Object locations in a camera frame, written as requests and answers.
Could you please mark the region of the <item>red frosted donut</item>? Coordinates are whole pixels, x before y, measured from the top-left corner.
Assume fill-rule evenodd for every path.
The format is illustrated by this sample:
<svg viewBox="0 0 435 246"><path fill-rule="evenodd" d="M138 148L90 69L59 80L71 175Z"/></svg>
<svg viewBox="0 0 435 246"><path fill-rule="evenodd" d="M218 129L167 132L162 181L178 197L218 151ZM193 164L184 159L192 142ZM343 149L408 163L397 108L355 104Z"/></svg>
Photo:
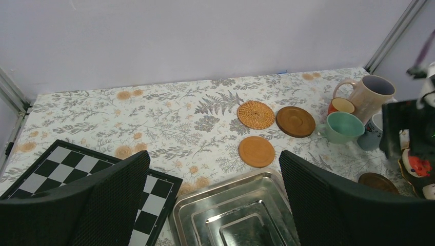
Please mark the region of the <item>red frosted donut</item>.
<svg viewBox="0 0 435 246"><path fill-rule="evenodd" d="M431 163L410 154L410 149L405 149L402 153L402 163L409 174L416 178L430 176L432 171Z"/></svg>

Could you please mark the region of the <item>woven rattan coaster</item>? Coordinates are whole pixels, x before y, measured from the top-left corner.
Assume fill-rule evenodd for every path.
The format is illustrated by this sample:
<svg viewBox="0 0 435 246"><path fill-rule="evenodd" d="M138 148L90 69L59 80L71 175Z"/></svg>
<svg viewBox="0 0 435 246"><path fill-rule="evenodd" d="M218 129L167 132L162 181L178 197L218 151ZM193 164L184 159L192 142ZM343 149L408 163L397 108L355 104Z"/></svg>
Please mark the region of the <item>woven rattan coaster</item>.
<svg viewBox="0 0 435 246"><path fill-rule="evenodd" d="M269 128L275 121L273 110L260 101L247 101L237 109L240 122L248 128L262 130Z"/></svg>

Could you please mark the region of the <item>mint green cup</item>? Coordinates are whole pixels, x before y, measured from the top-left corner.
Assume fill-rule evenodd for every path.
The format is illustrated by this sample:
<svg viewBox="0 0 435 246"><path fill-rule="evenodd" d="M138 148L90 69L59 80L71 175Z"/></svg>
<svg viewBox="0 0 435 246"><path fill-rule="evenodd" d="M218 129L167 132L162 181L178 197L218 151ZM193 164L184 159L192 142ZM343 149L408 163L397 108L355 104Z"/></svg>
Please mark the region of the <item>mint green cup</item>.
<svg viewBox="0 0 435 246"><path fill-rule="evenodd" d="M316 127L318 135L324 136L332 144L345 144L359 138L365 132L364 124L347 112L330 113L324 124Z"/></svg>

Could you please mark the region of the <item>grey patterned mug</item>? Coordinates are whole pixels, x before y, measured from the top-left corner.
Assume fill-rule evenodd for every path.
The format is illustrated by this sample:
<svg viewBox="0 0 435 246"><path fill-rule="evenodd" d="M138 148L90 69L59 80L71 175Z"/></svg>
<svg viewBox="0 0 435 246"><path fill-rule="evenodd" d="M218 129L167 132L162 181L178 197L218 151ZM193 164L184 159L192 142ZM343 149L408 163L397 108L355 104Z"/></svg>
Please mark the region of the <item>grey patterned mug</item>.
<svg viewBox="0 0 435 246"><path fill-rule="evenodd" d="M382 114L373 115L365 125L365 133L357 139L357 144L364 151L372 151L379 147L383 135Z"/></svg>

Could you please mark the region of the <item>small red cup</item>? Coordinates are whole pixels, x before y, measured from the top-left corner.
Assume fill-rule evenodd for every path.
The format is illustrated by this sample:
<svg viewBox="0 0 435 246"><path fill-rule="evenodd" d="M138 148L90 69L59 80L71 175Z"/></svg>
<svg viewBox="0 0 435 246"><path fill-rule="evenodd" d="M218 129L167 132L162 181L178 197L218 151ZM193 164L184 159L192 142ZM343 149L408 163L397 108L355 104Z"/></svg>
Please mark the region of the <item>small red cup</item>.
<svg viewBox="0 0 435 246"><path fill-rule="evenodd" d="M353 114L355 112L355 106L351 101L345 98L336 97L331 100L327 114L329 115L333 112L346 112Z"/></svg>

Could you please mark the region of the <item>brown wooden saucer coaster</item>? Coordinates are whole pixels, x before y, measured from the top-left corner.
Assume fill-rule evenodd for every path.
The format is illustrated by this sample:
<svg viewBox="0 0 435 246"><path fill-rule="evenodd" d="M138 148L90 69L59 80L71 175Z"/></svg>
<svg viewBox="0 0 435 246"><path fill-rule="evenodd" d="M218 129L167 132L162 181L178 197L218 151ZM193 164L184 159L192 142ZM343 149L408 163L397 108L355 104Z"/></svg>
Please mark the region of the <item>brown wooden saucer coaster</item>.
<svg viewBox="0 0 435 246"><path fill-rule="evenodd" d="M308 137L316 129L312 115L306 110L294 106L281 108L276 114L275 121L280 130L296 138Z"/></svg>

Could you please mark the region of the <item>white chocolate striped donut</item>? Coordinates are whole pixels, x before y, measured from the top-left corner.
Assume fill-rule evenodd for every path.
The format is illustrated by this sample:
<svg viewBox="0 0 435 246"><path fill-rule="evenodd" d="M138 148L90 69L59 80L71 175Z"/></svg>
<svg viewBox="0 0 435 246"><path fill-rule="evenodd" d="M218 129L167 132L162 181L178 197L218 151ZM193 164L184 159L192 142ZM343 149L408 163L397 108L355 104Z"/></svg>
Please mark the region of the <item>white chocolate striped donut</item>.
<svg viewBox="0 0 435 246"><path fill-rule="evenodd" d="M423 195L426 199L435 200L435 184L429 184L422 188Z"/></svg>

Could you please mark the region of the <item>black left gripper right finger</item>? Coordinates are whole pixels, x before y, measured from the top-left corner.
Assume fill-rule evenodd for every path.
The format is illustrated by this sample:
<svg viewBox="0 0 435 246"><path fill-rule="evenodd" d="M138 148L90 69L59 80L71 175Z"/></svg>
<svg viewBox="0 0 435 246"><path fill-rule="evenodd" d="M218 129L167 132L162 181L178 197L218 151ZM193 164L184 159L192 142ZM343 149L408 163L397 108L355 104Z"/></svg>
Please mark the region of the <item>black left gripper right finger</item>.
<svg viewBox="0 0 435 246"><path fill-rule="evenodd" d="M378 190L279 156L301 245L434 245L434 201Z"/></svg>

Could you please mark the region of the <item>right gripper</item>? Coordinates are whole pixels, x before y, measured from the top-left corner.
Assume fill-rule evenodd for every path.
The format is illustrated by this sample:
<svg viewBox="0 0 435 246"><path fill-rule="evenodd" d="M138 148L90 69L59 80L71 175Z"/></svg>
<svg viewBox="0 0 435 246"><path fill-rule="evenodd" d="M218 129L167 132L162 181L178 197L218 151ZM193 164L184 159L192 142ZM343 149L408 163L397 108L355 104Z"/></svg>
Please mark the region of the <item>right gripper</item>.
<svg viewBox="0 0 435 246"><path fill-rule="evenodd" d="M401 154L400 131L408 131L410 153L422 160L434 161L434 107L423 99L382 105L383 136L380 150L387 159Z"/></svg>

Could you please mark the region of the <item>dark walnut coaster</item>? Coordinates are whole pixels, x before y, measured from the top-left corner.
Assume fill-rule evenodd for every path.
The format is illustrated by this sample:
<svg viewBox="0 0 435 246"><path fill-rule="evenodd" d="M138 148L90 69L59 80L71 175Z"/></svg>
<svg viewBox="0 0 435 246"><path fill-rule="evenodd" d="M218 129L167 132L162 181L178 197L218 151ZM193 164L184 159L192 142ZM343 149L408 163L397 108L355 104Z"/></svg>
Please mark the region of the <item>dark walnut coaster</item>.
<svg viewBox="0 0 435 246"><path fill-rule="evenodd" d="M389 179L377 173L363 173L359 177L358 183L372 187L374 189L399 194L399 190Z"/></svg>

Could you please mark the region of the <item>light orange wooden coaster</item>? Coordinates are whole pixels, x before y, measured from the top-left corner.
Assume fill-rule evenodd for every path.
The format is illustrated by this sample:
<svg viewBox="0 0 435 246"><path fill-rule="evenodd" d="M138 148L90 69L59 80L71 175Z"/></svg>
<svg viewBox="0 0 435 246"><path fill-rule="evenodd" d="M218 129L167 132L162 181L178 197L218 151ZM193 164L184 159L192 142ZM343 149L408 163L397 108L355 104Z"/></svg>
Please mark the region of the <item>light orange wooden coaster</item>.
<svg viewBox="0 0 435 246"><path fill-rule="evenodd" d="M241 160L254 168L264 168L275 159L275 150L272 144L259 136L243 139L238 147Z"/></svg>

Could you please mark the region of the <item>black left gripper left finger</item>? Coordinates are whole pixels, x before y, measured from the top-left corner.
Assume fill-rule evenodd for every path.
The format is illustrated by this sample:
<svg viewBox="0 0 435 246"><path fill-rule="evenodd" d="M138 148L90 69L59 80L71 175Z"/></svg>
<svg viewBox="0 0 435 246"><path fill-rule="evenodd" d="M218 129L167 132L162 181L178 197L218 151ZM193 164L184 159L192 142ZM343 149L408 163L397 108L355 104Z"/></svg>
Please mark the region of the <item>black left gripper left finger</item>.
<svg viewBox="0 0 435 246"><path fill-rule="evenodd" d="M29 198L1 201L1 245L128 245L150 156L111 167Z"/></svg>

